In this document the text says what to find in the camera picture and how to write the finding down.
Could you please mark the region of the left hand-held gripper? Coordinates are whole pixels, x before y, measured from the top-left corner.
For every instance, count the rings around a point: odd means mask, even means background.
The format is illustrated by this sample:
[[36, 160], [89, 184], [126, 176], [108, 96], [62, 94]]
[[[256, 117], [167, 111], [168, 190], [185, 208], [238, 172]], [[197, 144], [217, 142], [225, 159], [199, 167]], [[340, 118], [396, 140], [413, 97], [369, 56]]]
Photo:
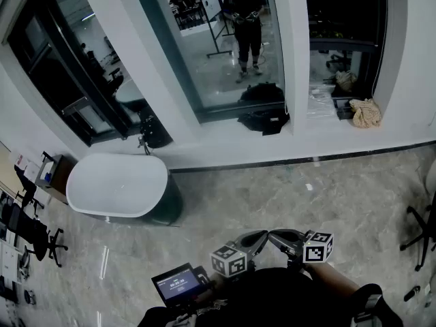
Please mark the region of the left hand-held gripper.
[[225, 278], [232, 278], [255, 268], [254, 257], [268, 242], [267, 230], [240, 235], [210, 254], [212, 270]]

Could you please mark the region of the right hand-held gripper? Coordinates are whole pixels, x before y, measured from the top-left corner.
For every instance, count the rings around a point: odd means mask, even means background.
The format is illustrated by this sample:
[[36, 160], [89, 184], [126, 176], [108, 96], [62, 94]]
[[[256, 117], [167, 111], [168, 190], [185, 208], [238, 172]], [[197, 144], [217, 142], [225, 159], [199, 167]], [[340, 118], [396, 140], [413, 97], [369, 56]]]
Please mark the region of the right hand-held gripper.
[[272, 230], [268, 240], [287, 254], [287, 267], [302, 270], [305, 264], [325, 263], [334, 245], [334, 235], [327, 232], [299, 232], [293, 229]]

